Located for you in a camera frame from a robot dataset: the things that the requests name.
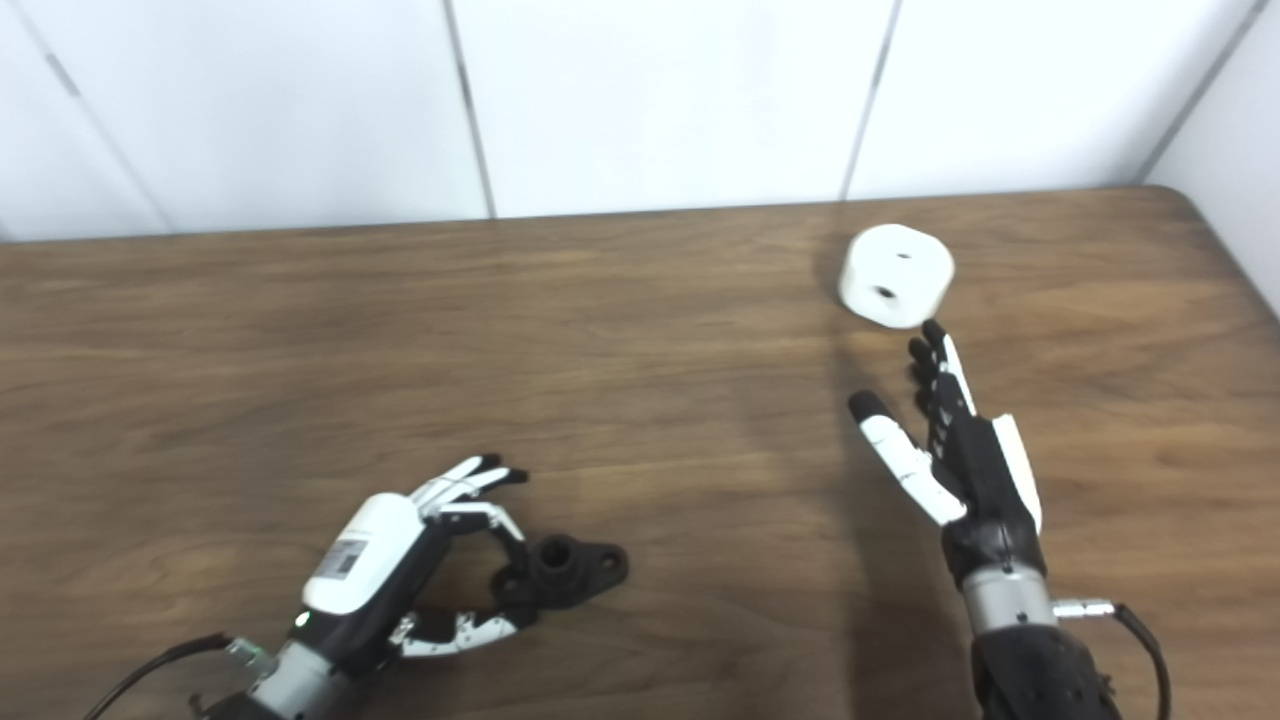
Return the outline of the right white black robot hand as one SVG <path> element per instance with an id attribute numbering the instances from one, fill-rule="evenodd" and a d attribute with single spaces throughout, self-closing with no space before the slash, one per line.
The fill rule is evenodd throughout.
<path id="1" fill-rule="evenodd" d="M 936 320 L 908 343 L 915 405 L 927 420 L 919 445 L 873 391 L 847 406 L 899 487 L 940 527 L 956 585 L 983 568 L 1029 568 L 1047 577 L 1043 511 L 1015 419 L 978 413 L 954 337 Z"/>

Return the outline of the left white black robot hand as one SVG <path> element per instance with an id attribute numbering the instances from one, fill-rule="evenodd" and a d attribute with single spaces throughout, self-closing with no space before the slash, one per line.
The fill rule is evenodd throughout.
<path id="1" fill-rule="evenodd" d="M 488 532 L 511 569 L 527 569 L 524 533 L 502 506 L 483 500 L 490 489 L 527 480 L 525 470 L 504 466 L 497 454 L 484 454 L 407 495 L 383 492 L 367 498 L 305 583 L 303 609 L 291 641 L 356 680 L 399 657 L 463 653 L 531 626 L 538 611 L 513 606 L 445 611 L 439 629 L 428 628 L 422 619 L 404 628 L 457 537 Z"/>

